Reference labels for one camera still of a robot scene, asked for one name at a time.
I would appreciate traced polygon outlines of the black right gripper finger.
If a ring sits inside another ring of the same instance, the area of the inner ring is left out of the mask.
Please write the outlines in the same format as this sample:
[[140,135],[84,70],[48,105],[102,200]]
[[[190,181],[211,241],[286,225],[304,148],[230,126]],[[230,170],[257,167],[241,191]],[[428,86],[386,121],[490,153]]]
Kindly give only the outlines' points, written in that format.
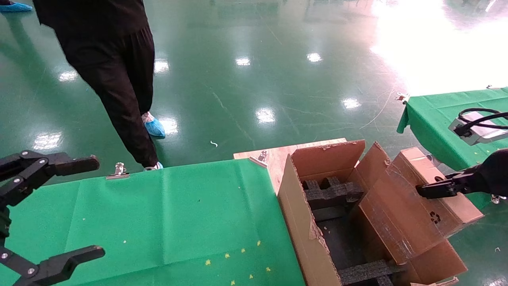
[[456,197],[459,193],[480,192],[483,186],[483,176],[476,172],[476,169],[463,170],[435,179],[437,181],[434,183],[417,185],[417,193],[426,199],[439,199]]

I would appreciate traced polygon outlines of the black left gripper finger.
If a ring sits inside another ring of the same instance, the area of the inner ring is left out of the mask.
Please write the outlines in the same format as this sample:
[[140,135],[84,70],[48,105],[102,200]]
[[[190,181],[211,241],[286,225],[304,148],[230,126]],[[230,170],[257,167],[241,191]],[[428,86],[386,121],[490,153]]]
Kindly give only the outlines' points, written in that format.
[[14,286],[52,286],[69,280],[78,265],[105,256],[105,250],[96,245],[52,256],[39,264],[23,258],[1,246],[0,262],[20,275]]
[[91,172],[100,168],[97,157],[71,158],[67,153],[40,154],[24,150],[1,159],[1,207],[16,206],[52,177]]

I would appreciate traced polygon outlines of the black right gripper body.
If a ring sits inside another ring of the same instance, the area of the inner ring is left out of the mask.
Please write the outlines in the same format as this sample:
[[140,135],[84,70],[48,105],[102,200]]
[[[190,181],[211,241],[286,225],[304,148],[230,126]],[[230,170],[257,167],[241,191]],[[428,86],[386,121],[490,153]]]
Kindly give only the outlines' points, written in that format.
[[476,190],[494,195],[508,194],[508,150],[492,153],[475,171]]

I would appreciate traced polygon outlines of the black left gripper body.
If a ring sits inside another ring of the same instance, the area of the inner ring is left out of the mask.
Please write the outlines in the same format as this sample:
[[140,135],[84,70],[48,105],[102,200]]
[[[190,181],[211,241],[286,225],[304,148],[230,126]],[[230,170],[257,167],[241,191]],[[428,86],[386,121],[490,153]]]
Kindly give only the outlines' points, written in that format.
[[0,239],[4,241],[10,235],[10,210],[1,207],[0,210]]

